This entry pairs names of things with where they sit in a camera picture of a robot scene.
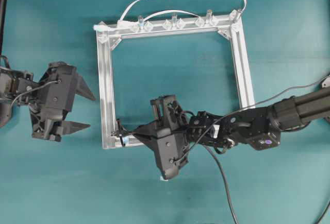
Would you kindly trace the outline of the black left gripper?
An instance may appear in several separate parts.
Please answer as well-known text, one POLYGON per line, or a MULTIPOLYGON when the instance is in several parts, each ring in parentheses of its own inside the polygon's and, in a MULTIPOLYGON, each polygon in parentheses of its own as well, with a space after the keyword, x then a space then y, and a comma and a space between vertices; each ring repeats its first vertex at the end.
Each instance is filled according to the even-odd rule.
POLYGON ((75 94, 96 100, 83 77, 77 74, 76 67, 55 64, 48 68, 40 83, 43 88, 37 90, 37 98, 30 104, 33 138, 60 142, 63 135, 90 127, 65 120, 72 111, 75 94))

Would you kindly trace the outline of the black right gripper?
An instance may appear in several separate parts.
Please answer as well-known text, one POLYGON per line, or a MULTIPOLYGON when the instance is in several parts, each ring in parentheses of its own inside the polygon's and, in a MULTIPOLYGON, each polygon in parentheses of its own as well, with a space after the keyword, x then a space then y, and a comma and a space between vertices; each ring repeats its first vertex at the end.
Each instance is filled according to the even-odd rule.
POLYGON ((162 179, 170 180, 188 163, 190 145, 183 131, 184 123, 179 119, 182 108, 175 95, 161 96, 151 104, 156 120, 137 127, 133 135, 154 152, 162 179))

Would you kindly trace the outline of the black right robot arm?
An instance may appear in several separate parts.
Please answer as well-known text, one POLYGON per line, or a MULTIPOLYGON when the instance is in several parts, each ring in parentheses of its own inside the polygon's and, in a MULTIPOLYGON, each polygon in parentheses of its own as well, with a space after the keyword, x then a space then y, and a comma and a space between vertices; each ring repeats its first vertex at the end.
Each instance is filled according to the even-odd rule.
POLYGON ((200 111, 187 118, 174 95, 153 99, 151 105, 155 120, 137 127, 133 136, 154 152, 162 177, 169 180, 188 163, 188 153, 197 144, 213 147, 217 153, 239 143, 255 150, 278 146, 281 133, 329 116, 329 89, 225 116, 200 111))

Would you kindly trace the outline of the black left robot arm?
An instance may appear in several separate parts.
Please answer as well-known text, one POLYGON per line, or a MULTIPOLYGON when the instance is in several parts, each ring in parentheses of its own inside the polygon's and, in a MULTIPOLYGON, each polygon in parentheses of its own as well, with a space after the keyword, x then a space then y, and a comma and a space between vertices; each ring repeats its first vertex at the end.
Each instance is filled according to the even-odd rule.
POLYGON ((94 101, 95 97, 77 68, 65 62, 49 63, 38 82, 33 73, 10 67, 1 56, 1 126, 12 118, 13 106, 28 106, 35 139, 60 142, 62 136, 89 128, 89 124, 67 121, 74 98, 80 95, 94 101))

